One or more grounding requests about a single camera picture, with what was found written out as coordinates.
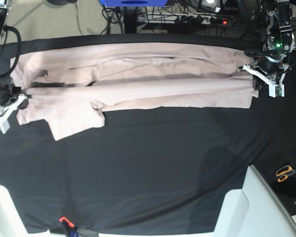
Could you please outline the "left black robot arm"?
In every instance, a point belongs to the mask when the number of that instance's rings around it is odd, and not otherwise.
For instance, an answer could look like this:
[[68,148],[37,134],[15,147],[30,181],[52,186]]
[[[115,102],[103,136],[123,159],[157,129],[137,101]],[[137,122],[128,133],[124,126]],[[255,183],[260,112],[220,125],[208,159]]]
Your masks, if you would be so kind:
[[268,95],[273,98],[285,96],[283,81],[291,69],[285,60],[296,47],[291,15],[288,0],[261,0],[259,20],[263,28],[263,48],[246,50],[245,55],[253,61],[237,69],[253,76],[254,90],[268,86]]

